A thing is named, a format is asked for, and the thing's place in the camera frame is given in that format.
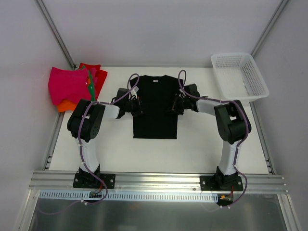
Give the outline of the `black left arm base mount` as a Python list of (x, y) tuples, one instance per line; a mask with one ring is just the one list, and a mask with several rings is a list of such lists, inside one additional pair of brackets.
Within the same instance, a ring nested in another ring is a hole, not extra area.
[[(116, 174), (101, 173), (100, 165), (98, 165), (97, 169), (93, 172), (93, 174), (105, 183), (107, 189), (113, 189), (115, 187)], [(82, 170), (81, 168), (78, 169), (77, 173), (74, 176), (73, 188), (94, 189), (99, 188), (101, 185), (104, 189), (104, 185), (101, 183), (100, 180), (92, 176), (87, 171)]]

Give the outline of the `black t shirt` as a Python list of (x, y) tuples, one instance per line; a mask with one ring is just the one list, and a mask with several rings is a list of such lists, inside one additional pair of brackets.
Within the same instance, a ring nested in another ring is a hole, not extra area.
[(171, 76), (140, 76), (129, 81), (138, 88), (141, 114), (133, 116), (133, 138), (176, 139), (178, 115), (172, 112), (179, 93), (178, 79)]

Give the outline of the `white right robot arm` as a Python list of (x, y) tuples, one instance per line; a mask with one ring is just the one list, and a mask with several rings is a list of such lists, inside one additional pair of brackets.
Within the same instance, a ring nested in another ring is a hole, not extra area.
[(215, 117), (218, 133), (223, 140), (220, 163), (217, 167), (215, 184), (220, 190), (232, 186), (231, 176), (239, 172), (236, 168), (237, 157), (242, 143), (251, 132), (251, 124), (239, 100), (218, 100), (201, 97), (195, 84), (180, 86), (171, 98), (168, 113), (181, 115), (190, 109)]

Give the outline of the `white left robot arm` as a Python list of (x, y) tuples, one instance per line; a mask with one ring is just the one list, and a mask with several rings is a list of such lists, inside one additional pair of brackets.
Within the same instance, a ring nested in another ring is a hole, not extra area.
[(120, 119), (125, 113), (141, 114), (141, 103), (137, 97), (139, 88), (119, 88), (111, 103), (91, 102), (81, 99), (71, 114), (67, 129), (75, 138), (80, 151), (80, 170), (86, 172), (84, 182), (91, 188), (100, 184), (100, 164), (97, 159), (95, 138), (103, 119)]

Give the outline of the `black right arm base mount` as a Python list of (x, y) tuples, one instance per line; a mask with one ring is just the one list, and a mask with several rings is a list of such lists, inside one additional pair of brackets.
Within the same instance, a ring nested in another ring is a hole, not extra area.
[(202, 191), (242, 192), (244, 190), (242, 178), (238, 172), (235, 171), (231, 175), (225, 175), (219, 167), (217, 167), (214, 175), (201, 175), (199, 180)]

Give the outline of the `white plastic basket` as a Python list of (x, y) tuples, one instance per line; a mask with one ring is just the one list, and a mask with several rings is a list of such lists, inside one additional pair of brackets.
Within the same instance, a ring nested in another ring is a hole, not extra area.
[(254, 102), (269, 96), (268, 87), (250, 54), (213, 54), (211, 63), (222, 99)]

